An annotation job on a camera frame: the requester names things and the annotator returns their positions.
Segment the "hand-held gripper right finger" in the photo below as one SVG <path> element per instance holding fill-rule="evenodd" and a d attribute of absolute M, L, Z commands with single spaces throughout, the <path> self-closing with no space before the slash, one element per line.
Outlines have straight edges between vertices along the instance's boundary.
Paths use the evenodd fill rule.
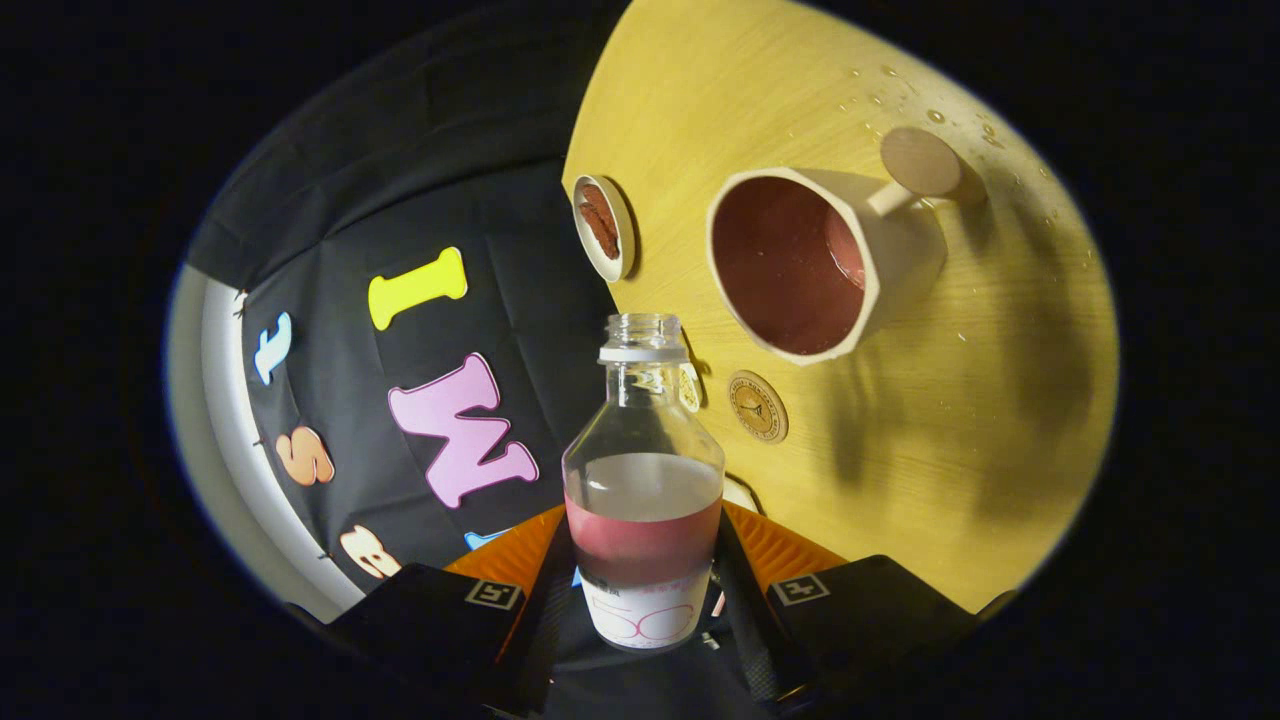
<path fill-rule="evenodd" d="M 986 619 L 886 555 L 847 561 L 736 503 L 722 509 L 714 565 L 767 711 L 883 711 Z"/>

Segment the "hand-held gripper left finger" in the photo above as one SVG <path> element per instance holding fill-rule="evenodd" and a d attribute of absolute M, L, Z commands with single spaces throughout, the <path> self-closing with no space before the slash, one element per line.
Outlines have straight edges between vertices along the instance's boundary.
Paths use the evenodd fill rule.
<path fill-rule="evenodd" d="M 402 568 L 325 635 L 435 706 L 539 716 L 572 575 L 558 505 L 447 568 Z"/>

